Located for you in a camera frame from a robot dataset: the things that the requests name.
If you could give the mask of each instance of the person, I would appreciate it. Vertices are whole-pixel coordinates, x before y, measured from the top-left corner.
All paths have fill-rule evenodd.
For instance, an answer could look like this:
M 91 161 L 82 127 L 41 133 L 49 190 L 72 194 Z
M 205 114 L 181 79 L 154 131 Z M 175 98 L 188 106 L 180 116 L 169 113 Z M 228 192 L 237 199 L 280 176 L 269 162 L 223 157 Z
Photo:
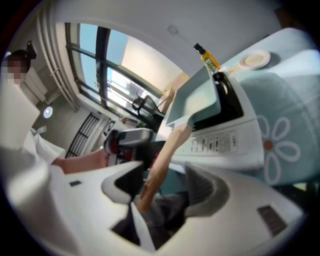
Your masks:
M 26 49 L 16 50 L 10 55 L 6 56 L 5 59 L 3 60 L 3 64 L 2 64 L 3 68 L 1 68 L 2 69 L 1 70 L 2 91 L 5 90 L 6 86 L 20 87 L 22 81 L 25 79 L 26 74 L 31 66 L 31 60 L 34 60 L 36 57 L 37 57 L 37 52 L 31 41 L 28 42 Z M 7 116 L 8 114 L 1 115 L 1 117 L 3 117 L 1 119 L 2 126 L 3 126 L 1 131 L 2 132 L 8 131 L 8 134 L 9 134 L 12 129 L 15 129 L 14 127 L 15 125 L 11 125 L 11 127 L 9 126 L 11 120 L 9 120 L 8 122 L 5 122 L 5 121 L 3 122 L 3 120 L 5 120 L 6 118 L 10 118 Z M 23 142 L 23 149 L 25 149 L 26 151 L 34 155 L 41 157 L 43 160 L 46 161 L 48 165 L 54 165 L 54 166 L 60 167 L 65 174 L 73 174 L 78 172 L 96 170 L 96 169 L 100 169 L 108 166 L 109 156 L 107 153 L 105 153 L 104 149 L 99 149 L 95 152 L 92 152 L 83 156 L 64 158 L 62 156 L 64 149 L 51 144 L 50 142 L 42 138 L 39 134 L 34 132 L 34 130 L 32 129 L 29 129 L 26 133 L 26 138 L 24 139 L 24 142 Z
M 83 156 L 64 158 L 62 148 L 51 144 L 30 129 L 39 115 L 39 110 L 23 94 L 20 85 L 30 68 L 31 60 L 37 56 L 33 51 L 32 44 L 28 43 L 26 50 L 17 50 L 4 59 L 0 86 L 0 131 L 2 133 L 0 147 L 23 148 L 36 157 L 42 158 L 51 167 L 49 168 L 51 181 L 55 177 L 60 178 L 55 166 L 60 167 L 64 174 L 107 167 L 109 156 L 104 149 Z M 138 198 L 139 196 L 134 199 L 134 204 L 137 204 Z M 186 191 L 168 194 L 165 197 L 156 195 L 149 211 L 141 214 L 156 249 L 159 249 L 182 226 L 185 221 L 184 210 L 188 205 L 189 198 Z M 116 225 L 114 231 L 135 243 L 138 239 L 134 226 L 135 223 L 128 211 L 127 217 Z

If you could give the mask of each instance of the flower pattern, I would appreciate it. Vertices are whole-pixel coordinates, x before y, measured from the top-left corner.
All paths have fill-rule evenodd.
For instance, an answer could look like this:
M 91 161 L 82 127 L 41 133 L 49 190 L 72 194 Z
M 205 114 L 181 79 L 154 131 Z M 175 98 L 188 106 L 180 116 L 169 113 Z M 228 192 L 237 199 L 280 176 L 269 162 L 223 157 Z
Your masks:
M 263 148 L 265 150 L 264 161 L 264 179 L 270 185 L 275 185 L 279 182 L 282 174 L 281 164 L 279 157 L 284 161 L 293 163 L 298 161 L 301 156 L 300 147 L 287 140 L 282 140 L 290 131 L 290 120 L 284 116 L 280 117 L 274 124 L 273 129 L 270 129 L 268 120 L 263 115 L 258 115 L 257 119 L 260 120 L 260 131 L 263 141 Z M 280 131 L 279 126 L 284 126 L 284 129 Z M 282 151 L 282 148 L 288 147 L 294 151 L 293 155 L 288 155 Z M 270 166 L 273 162 L 275 167 L 275 177 L 270 177 Z

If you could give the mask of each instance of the hair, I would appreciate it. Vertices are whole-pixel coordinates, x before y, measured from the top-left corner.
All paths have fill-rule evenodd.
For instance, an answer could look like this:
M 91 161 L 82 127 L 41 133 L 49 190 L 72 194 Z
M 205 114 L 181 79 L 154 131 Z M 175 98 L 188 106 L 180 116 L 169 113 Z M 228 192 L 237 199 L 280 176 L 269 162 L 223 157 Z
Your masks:
M 26 66 L 26 72 L 29 71 L 30 65 L 31 65 L 31 58 L 28 56 L 28 52 L 26 50 L 16 50 L 13 53 L 11 53 L 9 56 L 6 57 L 6 60 L 10 60 L 10 56 L 17 56 L 19 57 L 21 62 L 25 63 Z

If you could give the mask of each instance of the bottle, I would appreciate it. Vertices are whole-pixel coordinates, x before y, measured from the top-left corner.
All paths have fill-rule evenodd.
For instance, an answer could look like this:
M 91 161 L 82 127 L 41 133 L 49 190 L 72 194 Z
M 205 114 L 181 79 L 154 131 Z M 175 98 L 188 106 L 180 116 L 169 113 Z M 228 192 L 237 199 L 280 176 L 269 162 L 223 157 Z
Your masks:
M 196 43 L 193 47 L 198 53 L 201 54 L 201 59 L 208 67 L 215 73 L 217 69 L 220 69 L 220 65 L 217 60 L 212 56 L 212 54 L 206 51 L 200 44 Z

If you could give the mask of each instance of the window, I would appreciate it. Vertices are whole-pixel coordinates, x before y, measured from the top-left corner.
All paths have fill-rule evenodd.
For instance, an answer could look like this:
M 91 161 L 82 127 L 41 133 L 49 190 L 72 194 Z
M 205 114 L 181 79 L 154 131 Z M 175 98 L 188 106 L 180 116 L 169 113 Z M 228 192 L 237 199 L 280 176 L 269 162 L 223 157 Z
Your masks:
M 66 48 L 80 93 L 123 117 L 138 117 L 132 108 L 139 96 L 158 102 L 161 91 L 122 66 L 131 37 L 91 24 L 66 23 Z
M 144 42 L 111 30 L 106 59 L 142 78 L 146 84 L 164 91 L 182 70 Z

